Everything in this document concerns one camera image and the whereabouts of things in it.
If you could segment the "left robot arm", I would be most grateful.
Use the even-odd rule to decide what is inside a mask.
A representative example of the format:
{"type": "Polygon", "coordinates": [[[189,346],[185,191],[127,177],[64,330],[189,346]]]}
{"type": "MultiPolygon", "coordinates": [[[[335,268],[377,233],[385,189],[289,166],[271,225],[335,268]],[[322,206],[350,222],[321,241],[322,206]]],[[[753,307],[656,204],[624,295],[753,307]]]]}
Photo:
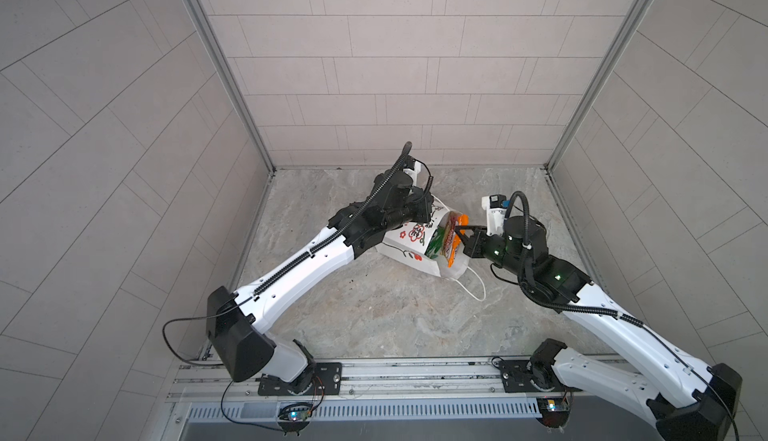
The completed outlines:
{"type": "Polygon", "coordinates": [[[424,164],[407,162],[376,176],[369,197],[340,209],[306,246],[278,267],[234,291],[217,288],[207,299],[208,340],[235,382],[258,373],[302,392],[314,361],[297,341],[268,335],[272,325],[319,281],[380,244],[408,222],[431,218],[433,196],[416,179],[424,164]]]}

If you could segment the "orange Fox's fruits candy bag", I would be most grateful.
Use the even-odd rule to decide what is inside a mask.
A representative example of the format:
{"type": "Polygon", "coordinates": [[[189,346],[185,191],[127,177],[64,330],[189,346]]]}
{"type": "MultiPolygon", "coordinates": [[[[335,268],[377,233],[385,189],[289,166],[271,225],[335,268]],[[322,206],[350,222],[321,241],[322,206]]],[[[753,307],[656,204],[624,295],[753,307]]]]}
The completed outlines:
{"type": "Polygon", "coordinates": [[[448,218],[445,224],[444,239],[442,244],[442,254],[447,261],[448,267],[453,266],[459,244],[461,243],[461,239],[456,234],[455,228],[457,226],[467,225],[468,222],[469,222],[469,217],[466,214],[459,213],[456,211],[451,211],[448,214],[448,218]]]}

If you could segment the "green Fox's spring tea bag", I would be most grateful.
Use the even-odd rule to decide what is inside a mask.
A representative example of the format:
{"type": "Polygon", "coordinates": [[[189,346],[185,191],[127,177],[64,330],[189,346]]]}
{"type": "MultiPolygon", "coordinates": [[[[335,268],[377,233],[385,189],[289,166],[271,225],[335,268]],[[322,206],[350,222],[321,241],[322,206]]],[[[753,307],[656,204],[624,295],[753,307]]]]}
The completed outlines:
{"type": "Polygon", "coordinates": [[[425,251],[425,255],[430,259],[436,259],[443,253],[443,244],[445,239],[445,227],[438,226],[434,231],[425,251]]]}

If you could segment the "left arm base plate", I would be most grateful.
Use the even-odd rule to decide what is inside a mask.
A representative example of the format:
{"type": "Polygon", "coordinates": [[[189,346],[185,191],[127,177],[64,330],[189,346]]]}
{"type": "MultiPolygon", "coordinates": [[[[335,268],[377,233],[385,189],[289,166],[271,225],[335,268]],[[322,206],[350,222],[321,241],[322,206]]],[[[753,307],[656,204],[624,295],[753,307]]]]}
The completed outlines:
{"type": "Polygon", "coordinates": [[[312,362],[290,382],[279,377],[263,375],[259,380],[260,396],[338,395],[342,376],[339,362],[312,362]]]}

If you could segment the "white flowered paper bag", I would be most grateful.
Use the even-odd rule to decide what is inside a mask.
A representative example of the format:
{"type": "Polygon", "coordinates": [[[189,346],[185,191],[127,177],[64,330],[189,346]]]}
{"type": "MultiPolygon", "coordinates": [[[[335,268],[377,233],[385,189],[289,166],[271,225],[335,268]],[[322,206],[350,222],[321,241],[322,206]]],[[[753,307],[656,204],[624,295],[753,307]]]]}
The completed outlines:
{"type": "Polygon", "coordinates": [[[376,251],[417,271],[454,281],[474,300],[482,302],[487,296],[486,286],[479,274],[469,266],[470,258],[463,253],[462,242],[459,244],[452,267],[447,266],[447,261],[443,254],[436,259],[430,259],[425,255],[427,245],[434,231],[438,226],[445,227],[448,214],[451,211],[456,210],[445,205],[439,198],[435,198],[429,222],[408,222],[399,228],[387,232],[383,241],[376,246],[376,251]],[[473,294],[461,282],[460,277],[467,272],[472,273],[479,281],[482,288],[481,297],[473,294]]]}

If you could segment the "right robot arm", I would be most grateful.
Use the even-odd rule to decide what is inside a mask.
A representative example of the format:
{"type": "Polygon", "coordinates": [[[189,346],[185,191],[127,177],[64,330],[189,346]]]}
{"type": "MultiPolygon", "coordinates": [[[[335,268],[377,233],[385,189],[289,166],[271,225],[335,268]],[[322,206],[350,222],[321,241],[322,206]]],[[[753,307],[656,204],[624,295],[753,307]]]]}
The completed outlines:
{"type": "Polygon", "coordinates": [[[654,426],[665,440],[723,440],[737,435],[743,383],[730,366],[709,365],[676,347],[631,315],[572,263],[550,254],[546,231],[520,216],[502,234],[457,226],[464,252],[513,273],[522,293],[564,314],[608,344],[635,372],[616,368],[556,340],[543,342],[530,370],[542,390],[557,382],[596,395],[654,426]]]}

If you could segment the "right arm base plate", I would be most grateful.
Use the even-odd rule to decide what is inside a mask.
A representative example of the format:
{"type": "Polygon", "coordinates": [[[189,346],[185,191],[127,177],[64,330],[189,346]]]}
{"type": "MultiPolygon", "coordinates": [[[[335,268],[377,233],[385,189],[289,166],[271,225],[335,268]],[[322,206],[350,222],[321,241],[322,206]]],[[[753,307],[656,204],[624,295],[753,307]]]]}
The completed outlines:
{"type": "Polygon", "coordinates": [[[564,392],[566,387],[550,366],[530,359],[513,360],[494,357],[491,364],[499,373],[506,393],[564,392]]]}

